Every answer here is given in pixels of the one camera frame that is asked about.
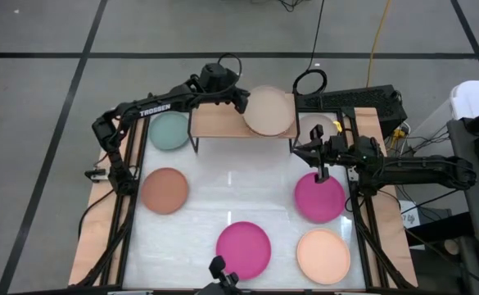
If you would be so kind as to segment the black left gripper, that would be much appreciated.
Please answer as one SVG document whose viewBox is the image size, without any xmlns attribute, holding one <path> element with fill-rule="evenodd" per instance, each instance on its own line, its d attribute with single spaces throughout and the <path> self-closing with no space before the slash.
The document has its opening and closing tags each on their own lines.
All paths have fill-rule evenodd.
<svg viewBox="0 0 479 295">
<path fill-rule="evenodd" d="M 221 93 L 216 98 L 217 103 L 236 103 L 234 109 L 239 113 L 243 114 L 246 110 L 248 98 L 251 93 L 245 89 L 232 87 L 231 89 Z"/>
</svg>

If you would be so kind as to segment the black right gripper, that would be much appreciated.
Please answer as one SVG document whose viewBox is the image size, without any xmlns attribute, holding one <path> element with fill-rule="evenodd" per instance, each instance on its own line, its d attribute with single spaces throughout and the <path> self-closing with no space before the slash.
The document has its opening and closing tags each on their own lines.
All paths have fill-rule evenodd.
<svg viewBox="0 0 479 295">
<path fill-rule="evenodd" d="M 310 168 L 316 168 L 317 173 L 314 176 L 314 182 L 321 184 L 329 179 L 330 174 L 326 164 L 330 166 L 348 166 L 350 156 L 346 141 L 341 135 L 331 136 L 329 140 L 323 142 L 323 127 L 316 125 L 310 131 L 310 142 L 296 146 L 293 153 L 303 160 Z"/>
</svg>

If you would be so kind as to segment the beige plate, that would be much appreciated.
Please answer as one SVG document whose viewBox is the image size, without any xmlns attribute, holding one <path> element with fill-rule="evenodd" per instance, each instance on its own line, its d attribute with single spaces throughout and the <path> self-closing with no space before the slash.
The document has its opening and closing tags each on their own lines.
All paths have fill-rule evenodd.
<svg viewBox="0 0 479 295">
<path fill-rule="evenodd" d="M 251 90 L 243 114 L 246 125 L 262 134 L 280 134 L 295 120 L 293 103 L 281 89 L 259 86 Z"/>
</svg>

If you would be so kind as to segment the magenta plate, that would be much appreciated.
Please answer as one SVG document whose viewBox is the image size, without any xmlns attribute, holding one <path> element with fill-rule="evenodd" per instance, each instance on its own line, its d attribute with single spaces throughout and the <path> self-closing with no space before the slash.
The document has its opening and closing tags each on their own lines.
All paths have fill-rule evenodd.
<svg viewBox="0 0 479 295">
<path fill-rule="evenodd" d="M 240 280 L 250 280 L 267 268 L 272 249 L 269 236 L 261 227 L 240 221 L 222 231 L 215 252 L 224 259 L 226 272 L 236 273 Z"/>
<path fill-rule="evenodd" d="M 296 209 L 308 221 L 324 224 L 336 219 L 344 211 L 346 193 L 333 176 L 322 183 L 316 183 L 315 176 L 315 173 L 308 173 L 298 180 L 294 202 Z"/>
</svg>

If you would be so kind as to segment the teal plate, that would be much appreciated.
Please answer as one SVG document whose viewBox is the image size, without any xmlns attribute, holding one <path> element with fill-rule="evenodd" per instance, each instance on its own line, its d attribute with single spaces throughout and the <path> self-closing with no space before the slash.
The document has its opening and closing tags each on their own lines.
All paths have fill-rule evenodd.
<svg viewBox="0 0 479 295">
<path fill-rule="evenodd" d="M 150 122 L 148 139 L 161 151 L 181 148 L 188 141 L 188 118 L 174 111 L 159 114 Z"/>
</svg>

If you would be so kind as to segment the peach plate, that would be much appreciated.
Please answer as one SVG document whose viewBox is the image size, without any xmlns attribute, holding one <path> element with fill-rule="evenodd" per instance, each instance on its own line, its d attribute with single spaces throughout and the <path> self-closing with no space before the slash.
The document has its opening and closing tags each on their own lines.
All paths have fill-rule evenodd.
<svg viewBox="0 0 479 295">
<path fill-rule="evenodd" d="M 350 251 L 329 229 L 312 229 L 297 244 L 296 259 L 303 274 L 318 284 L 336 284 L 350 269 Z"/>
</svg>

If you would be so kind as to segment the terracotta brown plate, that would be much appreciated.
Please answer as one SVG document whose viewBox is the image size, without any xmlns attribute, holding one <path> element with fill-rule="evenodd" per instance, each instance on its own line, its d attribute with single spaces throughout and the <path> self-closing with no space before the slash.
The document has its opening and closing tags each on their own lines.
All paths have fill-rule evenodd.
<svg viewBox="0 0 479 295">
<path fill-rule="evenodd" d="M 142 204 L 150 211 L 168 215 L 180 209 L 188 199 L 189 186 L 183 173 L 170 167 L 152 171 L 141 189 Z"/>
</svg>

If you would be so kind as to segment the black perforated computer case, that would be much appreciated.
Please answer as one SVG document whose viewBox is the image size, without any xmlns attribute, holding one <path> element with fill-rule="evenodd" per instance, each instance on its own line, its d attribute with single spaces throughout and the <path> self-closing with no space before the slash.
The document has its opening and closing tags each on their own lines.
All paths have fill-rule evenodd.
<svg viewBox="0 0 479 295">
<path fill-rule="evenodd" d="M 325 112 L 342 107 L 375 108 L 384 138 L 408 118 L 401 94 L 391 84 L 303 95 L 297 98 L 297 107 L 299 112 Z"/>
</svg>

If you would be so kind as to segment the yellow plug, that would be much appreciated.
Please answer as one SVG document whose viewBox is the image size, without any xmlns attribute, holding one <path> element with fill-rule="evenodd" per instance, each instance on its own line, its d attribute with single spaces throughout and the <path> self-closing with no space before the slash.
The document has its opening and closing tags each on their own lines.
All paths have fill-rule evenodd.
<svg viewBox="0 0 479 295">
<path fill-rule="evenodd" d="M 395 129 L 391 136 L 390 149 L 397 149 L 401 139 L 408 135 L 402 128 Z"/>
</svg>

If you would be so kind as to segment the white glossy table mat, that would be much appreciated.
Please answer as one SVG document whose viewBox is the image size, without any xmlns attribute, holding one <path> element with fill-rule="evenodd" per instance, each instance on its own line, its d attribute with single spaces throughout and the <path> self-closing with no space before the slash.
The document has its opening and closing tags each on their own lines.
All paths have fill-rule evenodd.
<svg viewBox="0 0 479 295">
<path fill-rule="evenodd" d="M 350 251 L 345 278 L 329 284 L 330 290 L 362 290 L 364 275 L 353 216 L 344 211 L 334 220 L 315 224 L 296 209 L 298 180 L 314 169 L 291 154 L 275 138 L 207 138 L 195 152 L 183 147 L 162 152 L 146 146 L 143 172 L 170 167 L 188 181 L 188 199 L 176 212 L 160 215 L 137 205 L 131 245 L 125 267 L 126 288 L 190 289 L 210 282 L 209 266 L 219 235 L 229 225 L 247 221 L 261 227 L 271 242 L 271 259 L 258 277 L 240 280 L 241 288 L 254 290 L 322 290 L 301 271 L 296 249 L 312 229 L 338 234 Z M 346 170 L 330 169 L 348 198 Z"/>
</svg>

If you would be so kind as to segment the beige round object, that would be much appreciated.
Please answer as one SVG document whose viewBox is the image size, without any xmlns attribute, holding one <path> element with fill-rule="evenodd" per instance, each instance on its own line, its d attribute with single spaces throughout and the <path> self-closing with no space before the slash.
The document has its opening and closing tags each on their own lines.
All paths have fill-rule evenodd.
<svg viewBox="0 0 479 295">
<path fill-rule="evenodd" d="M 444 249 L 452 256 L 457 256 L 460 252 L 459 243 L 454 239 L 446 239 L 443 243 Z"/>
</svg>

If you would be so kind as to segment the white rounded plastic object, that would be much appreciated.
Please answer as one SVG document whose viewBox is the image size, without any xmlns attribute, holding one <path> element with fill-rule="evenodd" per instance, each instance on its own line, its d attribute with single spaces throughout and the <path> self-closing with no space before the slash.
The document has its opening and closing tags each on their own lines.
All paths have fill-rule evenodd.
<svg viewBox="0 0 479 295">
<path fill-rule="evenodd" d="M 469 80 L 455 86 L 450 92 L 452 116 L 456 119 L 479 116 L 479 80 Z"/>
</svg>

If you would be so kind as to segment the wooden shelf with black frame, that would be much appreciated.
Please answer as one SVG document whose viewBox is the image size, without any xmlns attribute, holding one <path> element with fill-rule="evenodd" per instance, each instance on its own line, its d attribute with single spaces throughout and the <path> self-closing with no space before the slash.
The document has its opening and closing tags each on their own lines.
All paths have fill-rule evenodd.
<svg viewBox="0 0 479 295">
<path fill-rule="evenodd" d="M 287 138 L 289 148 L 294 148 L 300 135 L 300 120 L 295 96 L 285 93 L 293 103 L 295 120 L 290 128 L 296 131 L 295 138 Z M 195 152 L 199 149 L 201 138 L 261 138 L 249 131 L 243 114 L 236 112 L 231 105 L 204 104 L 189 114 L 188 136 Z"/>
</svg>

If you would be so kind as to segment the black aluminium rig frame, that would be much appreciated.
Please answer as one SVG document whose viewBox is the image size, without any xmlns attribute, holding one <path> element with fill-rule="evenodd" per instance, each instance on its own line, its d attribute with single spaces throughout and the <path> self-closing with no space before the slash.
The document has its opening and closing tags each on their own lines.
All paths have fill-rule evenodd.
<svg viewBox="0 0 479 295">
<path fill-rule="evenodd" d="M 143 167 L 144 149 L 150 120 L 142 118 L 134 121 L 129 128 L 127 137 L 122 140 L 120 152 L 124 154 L 127 165 L 135 164 Z M 344 115 L 345 127 L 352 129 L 354 134 L 376 138 L 384 144 L 382 129 L 375 108 L 348 108 Z M 88 204 L 99 207 L 90 216 L 83 218 L 82 232 L 79 236 L 79 246 L 70 274 L 70 285 L 79 286 L 88 276 L 88 272 L 102 258 L 104 252 L 115 241 L 116 231 L 123 227 L 128 215 L 133 216 L 138 203 L 138 195 L 115 195 L 113 201 L 104 203 L 110 194 L 107 192 L 110 182 L 103 180 L 94 184 Z M 404 279 L 414 286 L 418 280 L 414 272 L 413 261 L 409 253 L 407 236 L 404 231 L 400 204 L 391 186 L 382 188 L 372 200 L 364 205 L 362 215 L 364 223 L 370 227 L 375 238 L 381 243 L 383 252 L 400 272 Z M 124 279 L 126 260 L 131 245 L 133 226 L 119 241 L 110 259 L 107 260 L 100 274 L 92 283 L 93 288 L 121 286 Z"/>
</svg>

